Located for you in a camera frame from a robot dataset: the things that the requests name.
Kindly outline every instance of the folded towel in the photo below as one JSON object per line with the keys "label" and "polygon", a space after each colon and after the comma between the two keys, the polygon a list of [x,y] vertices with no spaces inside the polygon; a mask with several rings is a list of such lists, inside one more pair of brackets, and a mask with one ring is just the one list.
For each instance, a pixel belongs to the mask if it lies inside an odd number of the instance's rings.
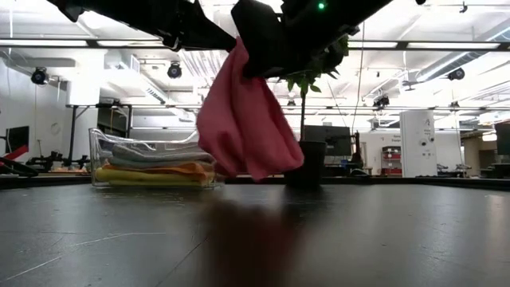
{"label": "folded towel", "polygon": [[191,161],[191,160],[202,160],[205,162],[212,163],[213,157],[206,152],[187,152],[187,153],[176,153],[176,154],[163,154],[163,155],[144,155],[139,151],[130,149],[120,144],[116,144],[112,148],[112,154],[114,157],[119,159],[126,159],[141,163],[161,163],[168,161]]}
{"label": "folded towel", "polygon": [[211,183],[214,177],[209,177],[205,180],[196,180],[187,175],[153,175],[138,171],[117,171],[108,168],[98,168],[96,170],[96,178],[102,182],[110,182],[112,180],[125,180],[125,181],[136,181],[143,183],[180,183],[180,182],[196,182],[201,186],[207,186]]}
{"label": "folded towel", "polygon": [[132,180],[110,180],[113,187],[206,187],[199,182],[183,181],[183,182],[140,182]]}
{"label": "folded towel", "polygon": [[116,167],[111,164],[106,164],[103,169],[116,170],[116,171],[137,171],[153,175],[185,175],[193,180],[206,180],[214,174],[212,168],[205,169],[197,163],[185,163],[178,167],[155,167],[146,169]]}
{"label": "folded towel", "polygon": [[111,165],[116,167],[126,167],[126,168],[134,168],[134,169],[148,169],[148,168],[157,168],[157,167],[179,167],[182,165],[186,165],[188,163],[195,163],[207,170],[212,170],[213,165],[211,163],[203,162],[203,161],[167,161],[167,162],[156,162],[156,163],[142,163],[136,162],[127,159],[119,159],[117,157],[112,157],[108,160]]}

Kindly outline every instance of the computer monitor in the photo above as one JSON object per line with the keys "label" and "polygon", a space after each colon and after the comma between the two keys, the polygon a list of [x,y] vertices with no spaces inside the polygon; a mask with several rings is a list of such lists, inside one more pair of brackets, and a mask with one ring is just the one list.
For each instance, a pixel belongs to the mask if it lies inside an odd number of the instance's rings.
{"label": "computer monitor", "polygon": [[351,129],[347,127],[304,126],[304,140],[326,142],[326,155],[350,156]]}
{"label": "computer monitor", "polygon": [[496,124],[494,128],[496,129],[497,135],[497,154],[510,155],[510,124]]}
{"label": "computer monitor", "polygon": [[6,153],[16,151],[22,146],[29,147],[29,126],[6,129]]}

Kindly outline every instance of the air duct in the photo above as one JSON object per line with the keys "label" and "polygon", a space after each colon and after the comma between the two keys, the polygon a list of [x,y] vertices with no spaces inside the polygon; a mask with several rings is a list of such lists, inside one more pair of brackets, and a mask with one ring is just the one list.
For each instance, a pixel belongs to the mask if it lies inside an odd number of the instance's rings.
{"label": "air duct", "polygon": [[[510,19],[482,34],[475,41],[510,41]],[[451,73],[453,70],[484,56],[488,52],[451,53],[420,71],[416,77],[419,82],[431,81],[437,77]]]}

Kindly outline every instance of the red object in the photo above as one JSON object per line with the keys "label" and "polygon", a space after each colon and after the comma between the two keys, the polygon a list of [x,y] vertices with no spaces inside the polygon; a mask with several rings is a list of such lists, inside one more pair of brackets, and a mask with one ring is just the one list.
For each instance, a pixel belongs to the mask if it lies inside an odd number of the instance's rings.
{"label": "red object", "polygon": [[6,154],[3,156],[3,158],[15,160],[18,157],[24,155],[25,153],[29,152],[29,147],[26,145],[19,147],[17,150],[11,152],[10,154]]}
{"label": "red object", "polygon": [[384,159],[400,159],[401,156],[400,154],[391,154],[391,157],[390,157],[390,154],[384,154]]}
{"label": "red object", "polygon": [[265,79],[242,76],[248,59],[238,37],[198,114],[198,146],[220,173],[260,180],[300,167],[304,157]]}
{"label": "red object", "polygon": [[383,168],[382,174],[383,175],[401,175],[402,169],[401,168]]}

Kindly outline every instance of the fluorescent light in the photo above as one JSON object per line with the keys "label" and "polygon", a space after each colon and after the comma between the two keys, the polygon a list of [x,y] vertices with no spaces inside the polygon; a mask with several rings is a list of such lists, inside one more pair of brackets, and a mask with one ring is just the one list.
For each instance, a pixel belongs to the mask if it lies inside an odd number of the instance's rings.
{"label": "fluorescent light", "polygon": [[66,47],[73,47],[73,46],[80,46],[80,47],[86,47],[87,42],[82,40],[69,40],[69,41],[63,41],[63,40],[24,40],[24,39],[2,39],[0,40],[0,45],[3,46],[13,46],[14,48],[16,46],[48,46],[48,47],[57,47],[57,46],[66,46]]}
{"label": "fluorescent light", "polygon": [[349,41],[349,48],[394,48],[397,42],[392,41]]}
{"label": "fluorescent light", "polygon": [[80,18],[85,21],[85,25],[90,29],[100,29],[105,26],[119,24],[117,21],[93,11],[85,11]]}
{"label": "fluorescent light", "polygon": [[500,43],[435,43],[415,42],[409,43],[410,49],[495,49]]}
{"label": "fluorescent light", "polygon": [[161,41],[98,41],[97,45],[101,45],[104,47],[112,47],[112,46],[133,46],[133,48],[140,46],[162,46],[164,47]]}
{"label": "fluorescent light", "polygon": [[497,135],[496,134],[483,135],[481,138],[483,141],[496,141]]}

